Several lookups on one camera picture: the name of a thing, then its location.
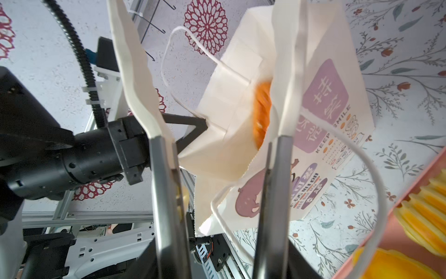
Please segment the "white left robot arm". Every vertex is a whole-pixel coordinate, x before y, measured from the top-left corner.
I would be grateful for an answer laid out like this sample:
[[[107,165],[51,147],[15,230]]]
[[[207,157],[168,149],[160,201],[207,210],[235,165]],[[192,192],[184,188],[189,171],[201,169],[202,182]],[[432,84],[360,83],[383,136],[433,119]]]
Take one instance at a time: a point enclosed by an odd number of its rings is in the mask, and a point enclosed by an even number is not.
[[[1,269],[14,277],[22,263],[26,279],[82,279],[132,261],[125,279],[188,279],[190,247],[177,153],[207,130],[204,119],[161,113],[146,54],[139,41],[111,41],[115,64],[132,116],[108,122],[95,76],[78,37],[70,39],[89,90],[97,122],[80,134],[61,128],[19,79],[1,68]],[[25,200],[62,200],[88,183],[142,181],[152,172],[154,232],[127,231],[103,238],[69,234],[23,237]]]

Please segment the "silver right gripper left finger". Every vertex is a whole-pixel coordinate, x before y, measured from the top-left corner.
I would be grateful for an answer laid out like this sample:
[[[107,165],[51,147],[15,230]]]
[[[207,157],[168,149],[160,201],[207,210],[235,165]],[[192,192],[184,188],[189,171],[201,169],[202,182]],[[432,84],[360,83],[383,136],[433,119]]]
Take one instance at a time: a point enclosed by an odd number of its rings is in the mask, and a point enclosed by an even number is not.
[[[160,279],[190,279],[184,199],[175,143],[162,136],[149,140],[153,217]]]

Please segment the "ridged yellow fake bread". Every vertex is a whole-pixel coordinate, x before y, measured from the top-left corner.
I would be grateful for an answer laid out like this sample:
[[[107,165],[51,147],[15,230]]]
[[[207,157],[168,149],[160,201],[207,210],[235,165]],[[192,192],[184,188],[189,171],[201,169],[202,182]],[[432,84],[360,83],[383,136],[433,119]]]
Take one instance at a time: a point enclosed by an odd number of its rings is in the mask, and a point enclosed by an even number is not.
[[[257,85],[254,92],[253,139],[257,149],[261,148],[270,124],[269,116],[272,107],[270,97],[271,83],[272,81],[263,81]]]

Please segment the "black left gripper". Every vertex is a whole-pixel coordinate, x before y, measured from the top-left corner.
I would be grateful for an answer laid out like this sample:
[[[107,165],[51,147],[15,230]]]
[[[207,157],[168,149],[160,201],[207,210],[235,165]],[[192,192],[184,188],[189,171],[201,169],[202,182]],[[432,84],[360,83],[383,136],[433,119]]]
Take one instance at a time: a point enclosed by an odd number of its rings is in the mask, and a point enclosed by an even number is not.
[[[187,126],[176,141],[181,153],[207,129],[204,118],[162,113],[167,124]],[[142,181],[150,165],[149,140],[135,117],[110,122],[108,127],[80,133],[74,145],[59,150],[43,150],[7,167],[7,194],[17,199],[48,198],[60,201],[66,191],[89,183],[127,179]]]

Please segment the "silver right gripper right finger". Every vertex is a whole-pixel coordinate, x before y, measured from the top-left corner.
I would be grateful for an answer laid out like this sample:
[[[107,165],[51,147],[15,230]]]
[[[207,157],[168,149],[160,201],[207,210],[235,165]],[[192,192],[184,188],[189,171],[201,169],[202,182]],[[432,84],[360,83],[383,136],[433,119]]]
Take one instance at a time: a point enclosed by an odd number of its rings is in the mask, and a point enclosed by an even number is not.
[[[269,143],[254,258],[255,279],[284,279],[288,262],[290,161],[293,138]]]

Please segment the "white printed paper bag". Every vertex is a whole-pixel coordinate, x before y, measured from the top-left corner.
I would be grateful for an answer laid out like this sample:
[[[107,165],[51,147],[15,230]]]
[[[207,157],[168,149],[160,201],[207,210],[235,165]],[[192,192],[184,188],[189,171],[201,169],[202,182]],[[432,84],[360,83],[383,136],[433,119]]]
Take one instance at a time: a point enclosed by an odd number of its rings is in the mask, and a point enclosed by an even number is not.
[[[108,13],[113,46],[128,105],[149,140],[162,136],[166,141],[175,143],[170,129],[155,105],[156,93],[151,73],[138,39],[137,30],[128,15],[124,2],[109,1]],[[302,107],[308,38],[307,15],[305,1],[277,1],[272,8],[272,27],[277,58],[271,88],[272,124],[269,127],[269,137],[266,142],[269,145],[280,136],[293,138],[299,117],[305,116],[344,142],[367,165],[377,191],[378,213],[375,231],[349,274],[349,278],[358,279],[368,268],[386,228],[387,209],[384,183],[374,163],[358,145],[354,144],[345,134],[337,131],[331,124]],[[313,274],[312,267],[296,249],[290,246],[288,240],[285,278],[307,279]]]

